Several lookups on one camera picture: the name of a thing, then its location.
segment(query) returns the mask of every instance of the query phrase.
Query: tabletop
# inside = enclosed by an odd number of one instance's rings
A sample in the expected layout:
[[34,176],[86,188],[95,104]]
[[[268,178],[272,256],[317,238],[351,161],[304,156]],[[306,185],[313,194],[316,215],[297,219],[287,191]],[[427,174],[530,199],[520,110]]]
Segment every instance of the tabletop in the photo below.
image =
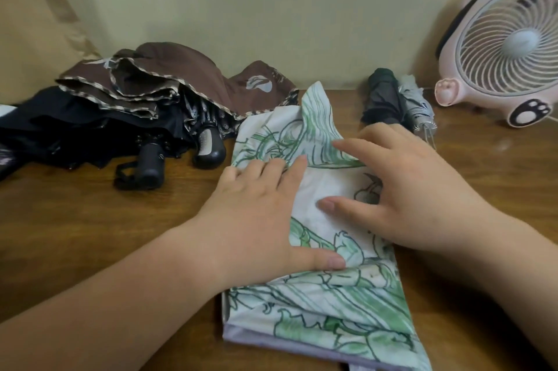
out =
[[[344,137],[356,134],[356,91],[327,91]],[[492,114],[435,107],[438,152],[489,202],[558,242],[558,123],[511,129]],[[227,141],[230,163],[233,141]],[[169,159],[161,189],[123,192],[115,165],[67,171],[30,163],[0,182],[0,321],[71,287],[196,214],[223,167]],[[435,371],[549,370],[509,318],[481,293],[445,281],[396,248],[415,327]],[[144,370],[328,371],[341,364],[222,340],[220,300],[208,302]]]

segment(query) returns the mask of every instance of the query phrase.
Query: left hand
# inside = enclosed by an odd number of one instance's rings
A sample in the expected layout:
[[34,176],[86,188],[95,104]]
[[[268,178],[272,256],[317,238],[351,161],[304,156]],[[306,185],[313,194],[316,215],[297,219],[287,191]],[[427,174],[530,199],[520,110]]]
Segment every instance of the left hand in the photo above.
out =
[[221,290],[345,268],[343,257],[331,250],[290,245],[289,222],[306,157],[298,157],[285,173],[284,167],[279,158],[255,159],[242,171],[227,167],[199,214],[185,223],[196,233],[194,255],[213,267]]

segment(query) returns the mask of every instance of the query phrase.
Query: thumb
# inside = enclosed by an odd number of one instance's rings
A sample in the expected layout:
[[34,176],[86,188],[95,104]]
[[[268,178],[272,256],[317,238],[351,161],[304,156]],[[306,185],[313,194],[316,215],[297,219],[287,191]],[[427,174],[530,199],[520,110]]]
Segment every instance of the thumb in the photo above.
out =
[[380,230],[380,214],[383,207],[370,205],[343,196],[330,196],[318,201],[317,206],[323,212],[334,217],[343,218],[369,230]]
[[291,247],[287,274],[325,269],[345,269],[345,260],[341,255],[329,249]]

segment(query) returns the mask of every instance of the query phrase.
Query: paper bag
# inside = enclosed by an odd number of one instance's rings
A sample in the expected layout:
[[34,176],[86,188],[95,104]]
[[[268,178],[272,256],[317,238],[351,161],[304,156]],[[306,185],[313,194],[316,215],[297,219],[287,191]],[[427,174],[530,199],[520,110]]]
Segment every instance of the paper bag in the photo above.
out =
[[67,0],[0,6],[0,104],[31,98],[76,62],[100,58]]

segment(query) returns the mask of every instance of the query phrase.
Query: pink fan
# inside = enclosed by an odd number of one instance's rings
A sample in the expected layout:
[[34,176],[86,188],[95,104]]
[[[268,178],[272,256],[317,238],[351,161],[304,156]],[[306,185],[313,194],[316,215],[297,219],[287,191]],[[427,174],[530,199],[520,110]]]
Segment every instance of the pink fan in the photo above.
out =
[[558,101],[558,0],[464,0],[436,55],[436,101],[500,110],[534,124]]

